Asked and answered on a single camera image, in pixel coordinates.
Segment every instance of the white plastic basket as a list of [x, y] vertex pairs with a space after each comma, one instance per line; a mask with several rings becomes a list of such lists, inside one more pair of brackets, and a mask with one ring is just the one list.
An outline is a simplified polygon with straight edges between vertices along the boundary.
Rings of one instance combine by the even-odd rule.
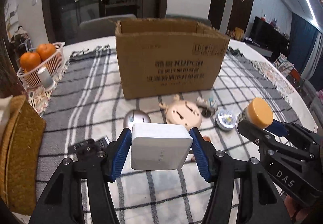
[[40, 79], [37, 75], [37, 71], [40, 67], [46, 66], [51, 76], [53, 76], [57, 70], [59, 70], [64, 62], [64, 53], [63, 53], [63, 46], [65, 42], [56, 42], [53, 43], [56, 48], [56, 52], [50, 56], [47, 60], [43, 61], [40, 65], [36, 68], [32, 69], [30, 72], [25, 73], [23, 68], [19, 68], [17, 72], [18, 78], [22, 81], [23, 85], [27, 88], [35, 88], [40, 85]]

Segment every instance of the tablecloth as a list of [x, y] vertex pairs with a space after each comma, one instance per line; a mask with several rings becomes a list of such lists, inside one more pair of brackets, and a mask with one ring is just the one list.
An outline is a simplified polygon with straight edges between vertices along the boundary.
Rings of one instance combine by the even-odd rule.
[[[236, 115], [255, 97], [264, 98], [279, 121], [299, 122], [293, 109], [263, 75], [241, 56], [227, 54], [212, 90], [181, 93], [195, 102], [198, 96], [213, 93], [220, 108]], [[171, 103], [174, 95], [125, 100], [115, 49], [96, 50], [93, 58], [71, 63], [51, 96], [43, 118], [47, 122], [39, 152], [37, 196], [39, 197], [67, 147], [84, 139], [108, 135], [117, 139], [123, 129], [123, 117], [132, 109], [149, 114], [154, 123], [166, 123], [159, 103]], [[259, 158], [258, 147], [241, 136], [237, 128], [223, 132], [213, 117], [203, 118], [201, 134], [209, 136], [217, 150], [235, 159]], [[287, 140], [277, 138], [283, 143]], [[123, 223], [200, 223], [210, 197], [212, 185], [199, 175], [195, 162], [188, 156], [179, 170], [136, 171], [127, 156], [122, 175], [109, 189], [117, 216]], [[239, 180], [235, 180], [230, 223], [235, 223]], [[86, 223], [91, 223], [87, 182], [82, 181], [82, 200]]]

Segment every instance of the orange lid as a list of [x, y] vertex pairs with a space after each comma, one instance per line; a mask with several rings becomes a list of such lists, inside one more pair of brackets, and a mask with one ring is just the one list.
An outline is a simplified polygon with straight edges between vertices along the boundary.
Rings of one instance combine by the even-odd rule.
[[251, 122], [260, 127], [266, 128], [273, 122], [273, 112], [267, 102], [262, 98], [255, 98], [247, 107], [248, 116]]

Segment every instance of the black television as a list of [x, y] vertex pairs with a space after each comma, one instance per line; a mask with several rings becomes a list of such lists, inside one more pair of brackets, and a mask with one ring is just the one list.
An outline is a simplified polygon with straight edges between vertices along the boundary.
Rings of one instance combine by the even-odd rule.
[[276, 31], [272, 25], [260, 18], [255, 17], [249, 36], [254, 43], [269, 49], [275, 55], [279, 55], [281, 52], [288, 56], [287, 47], [289, 40]]

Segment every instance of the cardboard box on floor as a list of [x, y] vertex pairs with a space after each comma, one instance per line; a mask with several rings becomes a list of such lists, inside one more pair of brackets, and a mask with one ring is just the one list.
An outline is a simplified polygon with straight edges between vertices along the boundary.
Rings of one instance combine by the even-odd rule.
[[196, 21], [127, 19], [116, 45], [126, 99], [212, 88], [229, 37]]

